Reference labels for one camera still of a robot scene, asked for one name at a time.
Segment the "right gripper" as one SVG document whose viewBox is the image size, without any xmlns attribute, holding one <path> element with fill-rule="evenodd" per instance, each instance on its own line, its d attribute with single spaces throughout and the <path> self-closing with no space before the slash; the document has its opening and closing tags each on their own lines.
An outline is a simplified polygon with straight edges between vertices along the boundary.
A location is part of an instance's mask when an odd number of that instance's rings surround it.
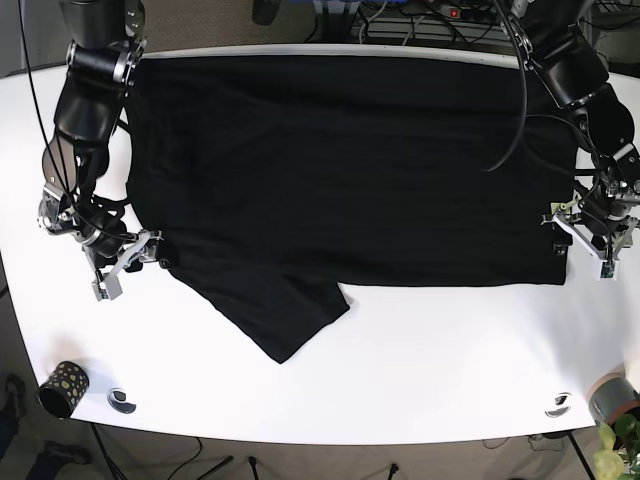
<svg viewBox="0 0 640 480">
<path fill-rule="evenodd" d="M 114 300 L 122 294 L 118 275 L 122 271 L 138 271 L 144 264 L 157 263 L 170 270 L 179 265 L 175 246 L 162 240 L 158 230 L 141 230 L 132 242 L 112 238 L 84 243 L 84 254 L 94 272 L 91 286 L 98 301 Z"/>
</svg>

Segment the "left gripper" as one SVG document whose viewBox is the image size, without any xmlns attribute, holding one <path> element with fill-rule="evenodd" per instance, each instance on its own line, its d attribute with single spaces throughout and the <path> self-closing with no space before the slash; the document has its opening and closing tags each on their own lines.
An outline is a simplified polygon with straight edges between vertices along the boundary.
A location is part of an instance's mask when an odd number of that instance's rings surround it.
<svg viewBox="0 0 640 480">
<path fill-rule="evenodd" d="M 616 280 L 620 254 L 633 245 L 635 218 L 628 211 L 618 217 L 601 215 L 575 193 L 571 201 L 551 203 L 541 225 L 550 227 L 547 233 L 555 259 L 566 261 L 570 248 L 577 243 L 591 257 L 596 280 Z"/>
</svg>

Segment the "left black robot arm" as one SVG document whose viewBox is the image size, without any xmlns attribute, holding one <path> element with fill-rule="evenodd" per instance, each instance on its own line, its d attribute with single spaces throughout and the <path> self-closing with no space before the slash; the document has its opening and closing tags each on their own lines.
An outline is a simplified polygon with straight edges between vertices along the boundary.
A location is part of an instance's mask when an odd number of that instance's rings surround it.
<svg viewBox="0 0 640 480">
<path fill-rule="evenodd" d="M 555 207 L 544 216 L 591 255 L 597 279 L 618 273 L 620 251 L 639 226 L 631 211 L 639 204 L 639 152 L 630 111 L 618 99 L 609 73 L 585 38 L 581 20 L 588 1 L 497 1 L 501 26 L 516 54 L 520 73 L 533 72 L 559 108 L 557 120 L 575 131 L 593 163 L 590 169 L 546 168 L 574 180 L 576 213 Z"/>
</svg>

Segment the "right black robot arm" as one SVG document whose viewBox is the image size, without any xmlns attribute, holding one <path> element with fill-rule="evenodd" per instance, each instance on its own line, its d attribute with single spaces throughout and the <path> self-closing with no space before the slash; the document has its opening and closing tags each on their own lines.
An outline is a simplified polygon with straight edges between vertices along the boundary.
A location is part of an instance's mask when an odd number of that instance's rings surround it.
<svg viewBox="0 0 640 480">
<path fill-rule="evenodd" d="M 122 293 L 120 272 L 137 272 L 147 263 L 169 268 L 175 258 L 161 231 L 128 231 L 123 217 L 129 199 L 95 192 L 109 168 L 111 137 L 129 129 L 121 113 L 146 48 L 145 7 L 141 1 L 63 1 L 60 9 L 71 42 L 54 130 L 43 137 L 38 223 L 81 245 L 96 299 L 113 300 Z"/>
</svg>

